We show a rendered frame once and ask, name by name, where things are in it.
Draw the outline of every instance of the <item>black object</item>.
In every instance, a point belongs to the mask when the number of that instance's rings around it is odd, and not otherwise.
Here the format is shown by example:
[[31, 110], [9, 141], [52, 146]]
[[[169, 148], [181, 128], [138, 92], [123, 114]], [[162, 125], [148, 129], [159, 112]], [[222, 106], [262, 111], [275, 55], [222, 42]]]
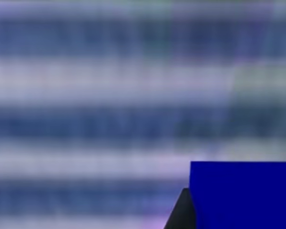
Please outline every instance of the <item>black object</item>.
[[189, 188], [184, 188], [164, 229], [196, 229], [196, 212]]

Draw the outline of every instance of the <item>black triangular shape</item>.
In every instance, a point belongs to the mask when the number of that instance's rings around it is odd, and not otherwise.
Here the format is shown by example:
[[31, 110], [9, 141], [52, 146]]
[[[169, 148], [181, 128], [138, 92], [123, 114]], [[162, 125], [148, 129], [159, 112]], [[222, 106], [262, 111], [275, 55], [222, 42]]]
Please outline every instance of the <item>black triangular shape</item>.
[[182, 190], [164, 229], [196, 229], [196, 212], [188, 188]]

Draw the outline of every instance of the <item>blurry background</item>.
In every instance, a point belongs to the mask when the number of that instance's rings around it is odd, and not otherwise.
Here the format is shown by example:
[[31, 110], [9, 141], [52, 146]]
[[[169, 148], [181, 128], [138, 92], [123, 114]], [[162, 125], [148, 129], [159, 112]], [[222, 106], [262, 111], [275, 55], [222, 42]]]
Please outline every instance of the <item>blurry background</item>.
[[286, 3], [189, 2], [0, 2], [0, 229], [162, 229], [191, 160], [286, 160]]

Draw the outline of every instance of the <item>blue rectangle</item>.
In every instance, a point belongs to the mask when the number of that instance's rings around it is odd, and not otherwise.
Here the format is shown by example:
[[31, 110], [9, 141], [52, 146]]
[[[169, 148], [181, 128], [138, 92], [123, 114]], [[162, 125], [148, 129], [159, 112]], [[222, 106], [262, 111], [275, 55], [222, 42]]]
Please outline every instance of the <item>blue rectangle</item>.
[[192, 162], [198, 229], [286, 229], [286, 163]]

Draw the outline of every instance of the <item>blue side of cube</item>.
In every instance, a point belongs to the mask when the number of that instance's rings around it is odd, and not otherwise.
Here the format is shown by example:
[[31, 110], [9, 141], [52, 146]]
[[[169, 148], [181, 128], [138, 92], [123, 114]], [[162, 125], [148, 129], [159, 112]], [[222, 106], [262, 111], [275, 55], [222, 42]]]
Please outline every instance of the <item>blue side of cube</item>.
[[197, 229], [286, 229], [286, 163], [192, 162]]

